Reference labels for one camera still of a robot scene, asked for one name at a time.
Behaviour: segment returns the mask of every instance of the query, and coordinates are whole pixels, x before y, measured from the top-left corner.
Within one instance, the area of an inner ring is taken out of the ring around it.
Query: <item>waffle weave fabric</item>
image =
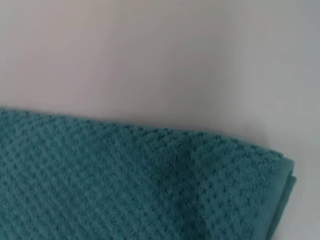
[[[0,239],[266,240],[293,166],[219,134],[0,109]]]

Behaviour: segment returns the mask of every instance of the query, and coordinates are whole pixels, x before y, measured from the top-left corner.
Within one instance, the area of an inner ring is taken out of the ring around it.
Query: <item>towel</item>
[[[220,134],[0,109],[0,239],[268,240],[293,167]]]

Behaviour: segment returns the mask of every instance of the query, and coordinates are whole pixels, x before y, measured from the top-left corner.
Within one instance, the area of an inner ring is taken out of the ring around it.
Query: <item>white wall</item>
[[[0,0],[0,105],[283,152],[298,182],[275,239],[319,239],[319,12],[312,0]]]

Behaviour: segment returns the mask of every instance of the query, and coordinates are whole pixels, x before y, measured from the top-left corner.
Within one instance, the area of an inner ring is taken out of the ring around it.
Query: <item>teal towel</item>
[[[293,166],[219,134],[0,109],[0,239],[266,240]]]

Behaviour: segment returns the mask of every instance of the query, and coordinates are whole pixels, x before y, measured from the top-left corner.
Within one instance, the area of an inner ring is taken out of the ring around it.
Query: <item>white surface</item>
[[[1,0],[0,105],[214,130],[296,162],[275,234],[320,239],[320,4]]]

